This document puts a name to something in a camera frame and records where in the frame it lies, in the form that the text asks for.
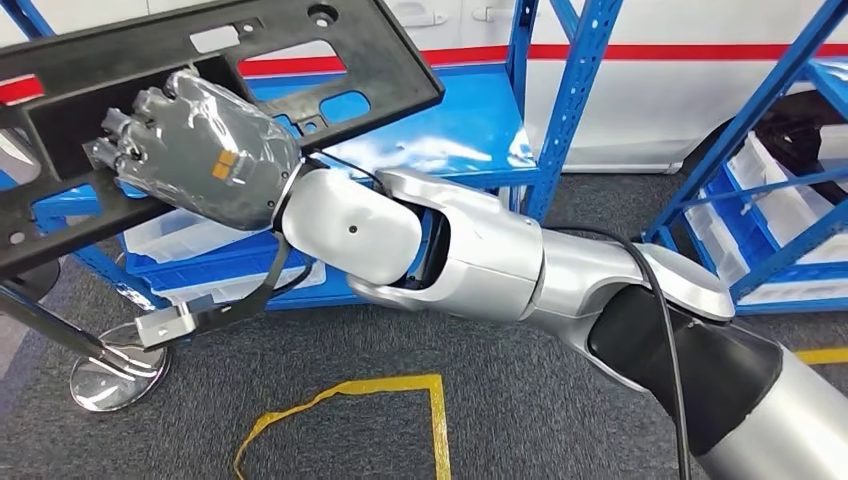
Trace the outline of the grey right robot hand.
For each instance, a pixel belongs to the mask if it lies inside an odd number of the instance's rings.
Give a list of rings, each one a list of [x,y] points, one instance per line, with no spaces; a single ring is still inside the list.
[[[171,206],[242,231],[269,228],[300,163],[295,137],[257,106],[192,69],[107,111],[85,144],[95,165]]]

